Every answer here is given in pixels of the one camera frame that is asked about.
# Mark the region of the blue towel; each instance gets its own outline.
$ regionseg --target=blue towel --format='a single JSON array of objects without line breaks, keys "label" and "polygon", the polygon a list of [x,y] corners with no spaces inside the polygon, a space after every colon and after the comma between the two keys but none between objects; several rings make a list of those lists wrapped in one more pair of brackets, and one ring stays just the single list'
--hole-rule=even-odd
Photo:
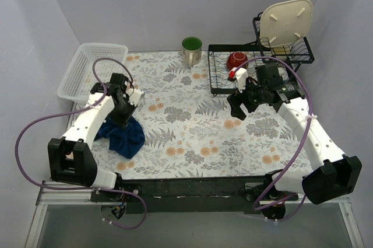
[{"label": "blue towel", "polygon": [[120,128],[106,119],[94,140],[109,138],[109,150],[116,151],[127,159],[132,159],[145,143],[145,134],[141,125],[131,117],[126,128]]}]

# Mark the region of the green mug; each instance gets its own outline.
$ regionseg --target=green mug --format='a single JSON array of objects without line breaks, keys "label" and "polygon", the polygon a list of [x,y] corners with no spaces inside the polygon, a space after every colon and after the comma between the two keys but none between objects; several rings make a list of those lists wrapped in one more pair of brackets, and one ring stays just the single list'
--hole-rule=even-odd
[{"label": "green mug", "polygon": [[199,64],[202,55],[202,41],[197,37],[187,37],[182,43],[183,62],[192,67]]}]

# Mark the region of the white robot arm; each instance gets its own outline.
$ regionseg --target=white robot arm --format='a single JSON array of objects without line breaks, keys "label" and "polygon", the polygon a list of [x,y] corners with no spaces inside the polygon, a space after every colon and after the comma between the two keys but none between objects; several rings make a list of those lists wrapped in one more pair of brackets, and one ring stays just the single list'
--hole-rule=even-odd
[{"label": "white robot arm", "polygon": [[[117,174],[97,166],[91,147],[102,123],[108,117],[120,127],[126,127],[143,92],[132,88],[123,74],[112,74],[106,83],[105,98],[90,110],[80,114],[73,126],[61,138],[48,144],[51,177],[54,181],[86,187],[115,188]],[[86,107],[103,96],[103,88],[96,83]]]},{"label": "white robot arm", "polygon": [[[275,62],[256,68],[258,81],[248,76],[247,70],[240,68],[230,72],[231,81],[237,81],[238,89],[228,97],[231,115],[243,120],[246,115],[240,105],[244,104],[251,113],[260,104],[270,104],[287,122],[298,140],[304,135],[308,118],[311,127],[304,142],[311,173],[288,170],[277,181],[274,188],[279,192],[305,194],[314,204],[320,204],[354,190],[361,162],[356,156],[348,157],[331,140],[314,115],[308,114],[305,94],[296,82],[285,83],[279,75]],[[281,170],[269,173],[272,182]]]}]

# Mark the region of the table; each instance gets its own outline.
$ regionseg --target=table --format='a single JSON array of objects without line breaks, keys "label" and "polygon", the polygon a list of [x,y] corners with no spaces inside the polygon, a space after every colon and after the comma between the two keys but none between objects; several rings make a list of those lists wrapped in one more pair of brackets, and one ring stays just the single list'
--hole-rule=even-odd
[{"label": "table", "polygon": [[[145,145],[131,160],[109,151],[108,139],[92,145],[97,164],[124,179],[263,175],[283,168],[298,147],[267,105],[245,121],[230,116],[227,96],[210,93],[207,52],[191,69],[178,51],[130,53],[125,65],[145,92],[133,115]],[[312,171],[304,151],[292,169]]]}]

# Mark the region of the black wire rack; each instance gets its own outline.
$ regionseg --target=black wire rack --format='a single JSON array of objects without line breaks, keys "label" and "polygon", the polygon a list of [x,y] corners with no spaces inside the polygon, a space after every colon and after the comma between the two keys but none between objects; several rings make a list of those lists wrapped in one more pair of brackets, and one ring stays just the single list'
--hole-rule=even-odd
[{"label": "black wire rack", "polygon": [[[209,62],[210,91],[213,95],[229,95],[236,90],[236,83],[228,81],[229,70],[226,65],[229,55],[236,51],[245,53],[248,58],[276,57],[286,62],[295,72],[302,64],[310,64],[315,60],[306,37],[298,39],[289,46],[276,48],[270,46],[268,38],[260,38],[261,14],[252,20],[256,41],[244,45],[209,45],[207,60]],[[272,61],[264,58],[250,62],[247,67],[249,76],[256,79],[255,68],[268,62]],[[292,81],[294,77],[288,70],[286,71],[289,80]]]},{"label": "black wire rack", "polygon": [[253,18],[252,24],[256,35],[256,42],[259,46],[261,53],[271,52],[272,57],[276,57],[280,60],[286,61],[288,64],[296,64],[295,69],[298,70],[301,64],[310,64],[315,60],[314,55],[309,46],[306,37],[301,37],[296,40],[293,44],[288,46],[271,47],[269,40],[266,37],[261,36],[261,15]]},{"label": "black wire rack", "polygon": [[[271,56],[271,52],[261,53],[256,41],[244,45],[209,45],[207,60],[209,62],[210,73],[210,91],[213,95],[230,95],[237,86],[235,82],[228,81],[229,70],[227,68],[228,57],[240,51],[247,55],[248,58]],[[248,64],[248,73],[256,79],[255,68],[263,65],[262,60],[255,60]]]}]

